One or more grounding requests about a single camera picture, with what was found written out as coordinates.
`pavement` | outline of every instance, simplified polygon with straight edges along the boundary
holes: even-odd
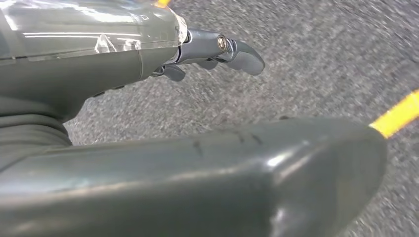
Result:
[[[372,122],[419,87],[416,0],[174,0],[189,26],[253,45],[251,77],[185,66],[86,102],[66,124],[76,145],[177,137],[287,116]],[[379,194],[342,237],[419,236],[419,120],[389,144]]]

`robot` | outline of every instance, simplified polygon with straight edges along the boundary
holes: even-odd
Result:
[[[1,237],[331,237],[379,188],[386,140],[345,118],[74,147],[86,99],[182,64],[251,75],[249,45],[122,0],[0,2]]]

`clear plastic cover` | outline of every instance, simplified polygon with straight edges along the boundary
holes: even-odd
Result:
[[[183,18],[151,0],[0,0],[0,8],[3,64],[178,47],[187,32]]]

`screw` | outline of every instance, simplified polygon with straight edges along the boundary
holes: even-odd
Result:
[[[217,39],[217,44],[221,51],[227,50],[227,39],[225,38],[225,36],[219,36]]]

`yellow road line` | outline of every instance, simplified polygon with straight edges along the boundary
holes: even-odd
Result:
[[[158,0],[156,2],[156,6],[161,7],[161,8],[165,8],[168,6],[170,0]]]
[[[419,89],[406,96],[370,126],[378,130],[385,138],[389,138],[418,117]]]

